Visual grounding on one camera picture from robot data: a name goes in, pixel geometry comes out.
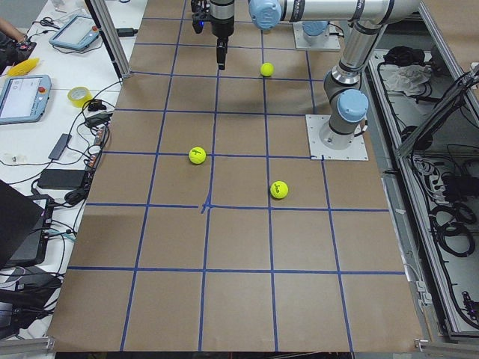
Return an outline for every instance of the roll of tape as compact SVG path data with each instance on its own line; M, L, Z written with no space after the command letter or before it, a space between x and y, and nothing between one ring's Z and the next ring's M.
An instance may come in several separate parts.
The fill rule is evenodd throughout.
M93 99L90 90L84 87L72 88L68 91L68 99L75 107L82 108L83 105Z

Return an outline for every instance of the blue tape grid line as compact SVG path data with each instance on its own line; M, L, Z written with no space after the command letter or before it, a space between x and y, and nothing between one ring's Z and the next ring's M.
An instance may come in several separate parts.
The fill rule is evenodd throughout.
M167 204L167 203L87 203L87 206L117 206L117 207L159 207L159 208L199 208L195 204ZM240 210L272 210L272 211L303 211L303 212L379 212L389 213L388 209L376 208L321 208L321 207L274 207L274 206L228 206L222 204L204 203L208 208L240 209Z
M133 151L103 151L103 153L110 153L112 155L144 155L144 156L155 156L156 154L160 156L183 156L187 157L188 153L173 153L173 152L133 152ZM266 155L235 155L233 153L209 153L208 156L214 157L239 157L239 158L256 158L256 159L265 159ZM271 159L307 159L310 160L310 156L279 156L279 155L268 155Z
M203 255L203 274L201 278L201 303L200 303L200 328L198 335L198 351L201 352L203 347L203 322L204 322L204 301L205 301L205 287L207 280L207 261L208 261L208 240L210 236L210 213L211 213L211 195L213 193L213 181L215 175L215 149L216 149L216 122L217 122L217 110L218 110L218 97L219 97L219 70L216 71L216 92L215 92L215 114L213 116L213 142L211 144L211 171L210 171L210 185L208 188L208 195L203 204L201 213L204 213L207 209L207 228L204 238L204 255Z
M104 267L68 266L75 271L186 271L191 273L274 273L274 274L340 274L340 275L406 275L404 271L334 271L309 269L223 269L223 268L160 268L160 267Z
M130 111L130 112L171 112L174 114L214 114L214 111L200 111L200 110L160 110L150 109L143 110L141 108L115 108L115 111ZM217 114L242 114L242 115L257 115L263 116L263 112L238 112L238 111L217 111ZM269 116L289 116L289 117L304 117L305 114L282 114L280 113L268 113Z
M183 15L182 15L183 17L184 17L184 13L185 13L185 9L186 9L186 3L187 3L187 1L184 0ZM166 99L165 99L165 108L168 107L168 100L169 100L169 97L170 97L171 83L173 82L174 65L176 64L176 60L177 60L178 43L180 42L180 35L181 35L182 26L183 26L183 21L181 20L180 21L180 29L178 30L178 36L177 36L177 46L176 46L175 51L174 51L173 64L171 65L171 77L170 77L169 82L168 82L168 92L167 92ZM128 298L128 306L126 308L125 323L124 323L124 326L123 326L123 334L121 336L121 345L120 345L120 351L121 352L125 348L126 333L128 332L129 315L131 313L132 300L133 300L133 295L134 295L134 292L135 292L136 274L138 273L137 268L138 268L138 264L139 264L139 261L140 261L141 246L143 244L143 238L144 238L144 232L145 232L145 228L146 228L146 222L147 222L147 217L148 217L149 205L150 205L150 201L151 201L151 195L153 193L153 184L155 183L156 164L158 163L159 146L160 146L161 140L162 140L163 128L164 128L164 125L165 125L165 116L166 116L166 112L164 111L163 112L162 125L161 125L161 128L159 130L158 143L156 144L155 160L153 162L153 169L152 169L152 172L151 172L151 179L150 179L150 187L148 189L147 203L146 203L146 207L145 207L145 211L144 211L143 224L141 226L141 235L140 235L140 240L139 240L139 243L138 243L138 250L137 250L137 253L136 253L135 270L133 271L132 285L131 285L131 289L129 291L129 298Z
M197 79L216 79L217 76L214 75L187 75L185 73L174 73L169 75L167 73L152 73L148 71L135 71L132 70L132 73L138 73L140 75L153 75L153 76L173 76L173 77L193 77ZM251 77L251 76L219 76L222 79L233 79L233 80L261 80L260 77ZM295 81L295 82L323 82L323 80L313 80L313 79L289 79L287 77L275 77L268 81Z
M183 16L185 13L185 8L186 8L186 1L183 4ZM145 18L145 19L167 19L167 18ZM216 76L201 76L201 75L183 75L183 74L174 74L174 68L175 64L177 61L177 53L178 49L180 46L198 46L198 47L211 47L214 48L215 46L210 46L210 45L189 45L189 44L182 44L180 43L180 35L183 27L183 22L187 22L187 19L174 19L177 21L180 21L180 29L177 37L177 42L176 44L171 44L171 43L137 43L136 45L140 46L151 46L151 45L170 45L170 46L176 46L175 48L175 53L174 53L174 60L173 64L171 67L171 73L154 73L154 72L141 72L141 71L135 71L135 73L139 74L145 74L145 75L150 75L150 76L169 76L169 84L168 84L168 94L165 100L165 107L163 110L160 109L153 109L153 110L145 110L145 109L136 109L136 108L117 108L117 111L151 111L151 112L162 112L163 116L163 121L159 133L159 139L156 147L156 152L155 153L135 153L135 152L121 152L121 151L106 151L106 153L110 154L134 154L134 155L146 155L146 156L155 156L155 160L153 163L153 170L152 170L152 176L150 180L150 187L149 187L149 192L147 196L147 203L88 203L89 206L140 206L140 207L145 207L145 213L144 213L144 218L143 218L143 224L141 228L141 237L140 241L138 244L138 250L137 250L137 255L136 255L136 260L135 260L135 266L134 267L82 267L82 266L69 266L69 269L73 270L106 270L106 271L132 271L133 276L132 276L132 286L129 294L129 303L127 306L127 311L126 311L126 318L125 318L125 323L123 327L123 336L121 340L121 346L120 350L124 350L125 346L125 341L126 341L126 334L128 331L128 323L129 323L129 315L131 312L131 306L132 306L132 298L134 295L134 290L135 290L135 280L136 280L136 275L139 271L166 271L166 272L192 272L192 273L202 273L202 283L201 283L201 312L200 312L200 323L199 323L199 338L198 338L198 351L202 350L202 341L203 341L203 325L204 325L204 303L205 303L205 286L206 286L206 279L207 273L264 273L264 274L270 274L271 275L271 289L272 289L272 320L273 320L273 332L274 332L274 346L275 346L275 351L279 350L278 347L278 326L277 326L277 318L276 318L276 304L275 304L275 274L335 274L338 276L339 284L340 284L340 291L341 291L341 300L342 300L342 306L344 310L344 320L346 323L346 329L347 329L347 337L348 337L348 343L350 346L350 351L353 351L353 342L351 338L351 333L350 333L350 326L349 326L349 319L347 316L347 308L346 308L346 302L344 298L344 288L343 288L343 283L342 283L342 276L343 275L405 275L404 271L341 271L340 265L339 265L339 259L338 259L338 249L336 246L336 241L335 241L335 230L334 230L334 224L333 224L333 219L332 219L332 213L333 212L388 212L387 209L348 209L348 208L343 208L343 209L333 209L331 208L331 204L329 201L329 191L328 191L328 184L327 184L327 178L326 178L326 169L324 166L324 161L321 161L322 169L323 169L323 178L324 178L324 185L326 189L326 201L327 201L327 208L294 208L294 207L272 207L271 206L271 198L268 196L268 207L246 207L246 206L222 206L222 205L215 205L211 203L211 195L213 193L213 176L214 176L214 161L215 157L259 157L259 158L266 158L266 178L267 178L267 185L270 183L270 172L269 172L269 159L271 158L279 158L279 159L310 159L309 157L301 157L301 156L271 156L269 154L269 143L268 143L268 121L267 117L270 115L279 115L279 116L303 116L303 114L268 114L267 113L267 108L266 108L266 81L269 81L269 79L265 78L255 78L255 77L239 77L239 76L220 76L219 71L217 71ZM244 46L231 46L231 48L244 48ZM248 47L249 49L261 49L261 56L264 62L264 43L263 43L263 33L261 33L261 47ZM268 49L274 49L274 50L283 50L283 51L296 51L295 49L279 49L279 48L268 48ZM308 67L308 79L274 79L275 81L297 81L297 82L304 82L308 81L310 84L310 89L311 89L311 101L314 109L314 113L316 113L316 106L315 106L315 100L314 100L314 86L313 84L315 82L322 82L323 80L316 80L313 79L311 75L311 66L310 66L310 61L308 57L308 53L305 53L306 56L306 63ZM166 108L168 107L168 100L170 96L170 90L171 90L171 83L172 80L175 76L182 76L182 77L198 77L198 78L215 78L216 79L216 104L215 104L215 111L178 111L178 110L167 110ZM219 82L221 79L261 79L263 82L263 101L264 101L264 113L243 113L243 112L220 112L218 110L218 97L219 97ZM211 174L210 174L210 188L209 192L207 195L207 199L205 200L205 203L203 204L203 210L202 212L207 211L207 225L206 225L206 231L205 231L205 243L204 243L204 261L203 261L203 267L200 269L182 269L182 268L145 268L145 267L140 267L139 266L139 259L140 259L140 254L141 254L141 246L144 238L144 232L145 232L145 227L146 227L146 222L147 222L147 214L148 210L150 207L162 207L162 208L199 208L197 205L177 205L177 204L152 204L150 203L151 200L151 195L153 192L153 185L154 185L154 180L155 180L155 174L156 174L156 166L159 160L159 156L187 156L185 153L161 153L159 151L160 143L162 140L162 133L163 133L163 126L165 123L165 116L168 112L180 112L180 113L208 113L208 114L214 114L214 124L213 124L213 149L212 153L210 155L211 157ZM252 115L252 114L258 114L258 115L264 115L265 118L265 133L266 133L266 155L229 155L229 154L216 154L215 153L215 132L216 132L216 119L218 114L244 114L244 115ZM223 208L223 209L264 209L268 211L268 217L269 217L269 254L270 254L270 269L208 269L207 268L207 253L208 253L208 239L209 239L209 231L210 231L210 211L213 208ZM329 214L329 220L330 220L330 227L331 227L331 232L332 232L332 241L335 249L335 260L336 260L336 270L332 271L312 271L312 270L289 270L289 269L275 269L274 267L274 251L273 251L273 233L272 233L272 211L284 211L284 210L290 210L290 211L324 211L328 212Z
M353 339L351 337L350 321L347 316L346 299L344 297L344 286L343 286L343 279L341 277L341 267L339 264L338 246L336 245L335 225L332 218L331 202L329 200L328 178L326 176L326 166L324 164L324 157L321 159L321 169L323 170L324 188L326 190L326 203L328 205L329 226L331 227L332 244L335 250L336 270L338 272L339 291L341 294L341 303L343 306L344 324L346 326L347 342L350 346L350 352L354 352Z
M264 58L264 36L261 31L261 63L265 62ZM268 108L266 101L266 79L263 77L263 106L264 106L264 132L266 138L266 187L271 183L269 172L269 134L268 134ZM271 197L268 196L268 233L269 233L269 262L271 266L271 299L272 299L272 329L275 344L275 352L279 351L278 344L278 321L276 318L276 289L275 289L275 256L274 244L272 241L272 216L271 216Z

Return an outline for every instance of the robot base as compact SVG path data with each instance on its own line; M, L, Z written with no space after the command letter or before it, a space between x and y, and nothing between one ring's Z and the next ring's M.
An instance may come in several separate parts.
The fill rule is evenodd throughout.
M302 22L293 23L293 30L294 40L296 41L296 48L298 50L318 50L323 52L339 52L341 50L338 36L329 34L335 31L333 25L329 26L328 31L324 31L321 35L316 36L316 40L313 43L309 43L304 38Z
M329 115L306 115L306 126L308 127L309 152L311 159L343 160L343 161L367 161L366 146L362 136L354 137L351 145L344 150L334 150L327 147L320 139L320 130L329 121Z

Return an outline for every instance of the tennis ball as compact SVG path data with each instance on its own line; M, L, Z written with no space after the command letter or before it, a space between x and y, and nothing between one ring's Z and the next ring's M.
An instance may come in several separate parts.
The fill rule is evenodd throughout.
M275 72L275 67L270 62L261 65L260 73L265 77L270 77Z
M193 147L188 154L189 160L195 165L200 165L207 159L207 153L201 147Z
M274 182L271 187L269 187L269 193L276 198L277 200L282 200L287 196L289 189L287 184L283 181Z

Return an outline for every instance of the power adapter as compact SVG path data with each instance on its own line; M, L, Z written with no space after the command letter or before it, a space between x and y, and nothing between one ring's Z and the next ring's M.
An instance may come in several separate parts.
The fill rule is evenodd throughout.
M85 125L89 129L93 129L94 127L97 127L99 125L103 125L104 123L109 122L111 117L112 117L111 112L104 112L102 114L94 114L93 116L87 117L85 119Z
M138 33L136 28L117 28L118 37L132 37Z

